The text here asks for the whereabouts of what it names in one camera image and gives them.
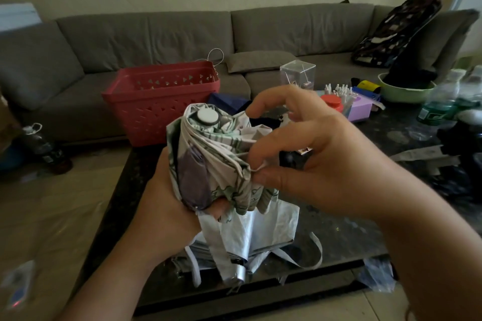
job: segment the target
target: orange lid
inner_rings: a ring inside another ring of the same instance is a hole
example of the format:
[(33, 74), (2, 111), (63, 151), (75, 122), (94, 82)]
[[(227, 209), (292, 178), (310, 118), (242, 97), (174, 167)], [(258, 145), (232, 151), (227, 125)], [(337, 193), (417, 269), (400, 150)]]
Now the orange lid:
[(341, 98), (337, 97), (334, 94), (324, 94), (321, 96), (323, 101), (328, 105), (329, 107), (342, 112), (343, 111), (343, 104), (341, 104)]

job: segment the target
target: green bowl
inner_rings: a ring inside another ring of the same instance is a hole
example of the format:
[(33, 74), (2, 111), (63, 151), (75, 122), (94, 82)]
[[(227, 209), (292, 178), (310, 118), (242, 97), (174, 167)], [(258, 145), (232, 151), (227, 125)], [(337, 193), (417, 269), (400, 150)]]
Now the green bowl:
[(393, 103), (412, 103), (420, 104), (425, 102), (427, 96), (431, 90), (436, 86), (434, 82), (431, 82), (432, 87), (430, 89), (408, 89), (394, 87), (383, 82), (383, 79), (388, 75), (388, 72), (378, 75), (380, 86), (382, 87), (382, 97), (389, 102)]

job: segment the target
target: patterned backpack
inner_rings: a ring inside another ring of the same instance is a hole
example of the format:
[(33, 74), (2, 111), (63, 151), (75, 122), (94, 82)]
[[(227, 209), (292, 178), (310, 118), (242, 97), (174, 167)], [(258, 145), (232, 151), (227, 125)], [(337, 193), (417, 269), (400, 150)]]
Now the patterned backpack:
[(355, 64), (389, 68), (405, 50), (412, 37), (442, 8), (440, 0), (407, 0), (394, 8), (371, 37), (353, 51)]

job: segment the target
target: dark bottle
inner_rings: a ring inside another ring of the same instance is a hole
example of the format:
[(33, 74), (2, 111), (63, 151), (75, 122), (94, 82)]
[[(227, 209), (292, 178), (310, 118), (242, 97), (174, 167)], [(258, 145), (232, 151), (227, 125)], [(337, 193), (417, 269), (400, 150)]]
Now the dark bottle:
[(34, 123), (32, 126), (23, 128), (24, 134), (22, 142), (44, 160), (51, 172), (54, 174), (63, 174), (72, 169), (72, 161), (65, 156), (64, 152), (54, 143), (50, 142), (40, 133), (42, 125)]

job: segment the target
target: red plastic basket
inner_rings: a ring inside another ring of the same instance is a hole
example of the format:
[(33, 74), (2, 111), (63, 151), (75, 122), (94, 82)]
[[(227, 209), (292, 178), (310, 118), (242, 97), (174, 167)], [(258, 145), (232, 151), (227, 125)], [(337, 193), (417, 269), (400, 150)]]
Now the red plastic basket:
[(205, 103), (220, 82), (209, 61), (123, 68), (102, 93), (132, 146), (166, 142), (166, 125), (191, 103)]

